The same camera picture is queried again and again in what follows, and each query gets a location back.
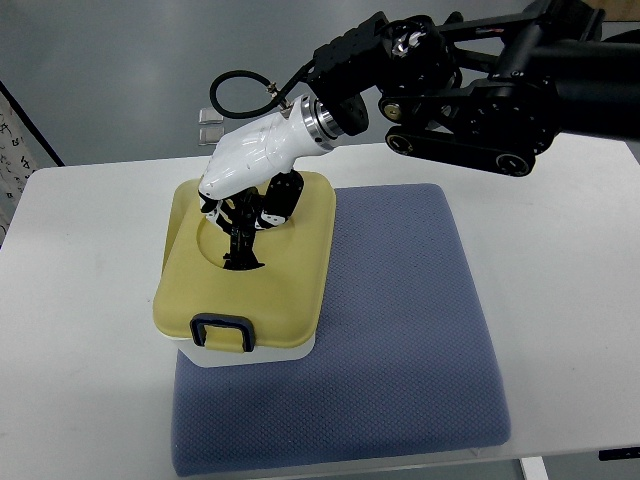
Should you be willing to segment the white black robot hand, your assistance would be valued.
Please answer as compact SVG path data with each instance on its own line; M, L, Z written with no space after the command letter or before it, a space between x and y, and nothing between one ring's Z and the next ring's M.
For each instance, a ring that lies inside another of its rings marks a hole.
M287 109L255 120L218 142L198 187L204 217L225 232L232 211L225 202L251 187L272 185L249 222L266 230L285 223L295 210L301 189L288 176L300 157L330 152L343 134L328 109L312 94Z

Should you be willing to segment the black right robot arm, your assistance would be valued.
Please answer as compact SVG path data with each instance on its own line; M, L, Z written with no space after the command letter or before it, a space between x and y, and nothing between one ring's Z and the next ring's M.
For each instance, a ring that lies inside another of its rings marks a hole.
M582 1L535 1L523 12L474 21L451 14L389 21L376 13L318 48L293 76L312 97L271 100L242 117L273 114L270 137L304 130L327 149L369 125L364 91L380 92L396 153L521 177L568 132L639 136L639 34L602 37L605 13Z

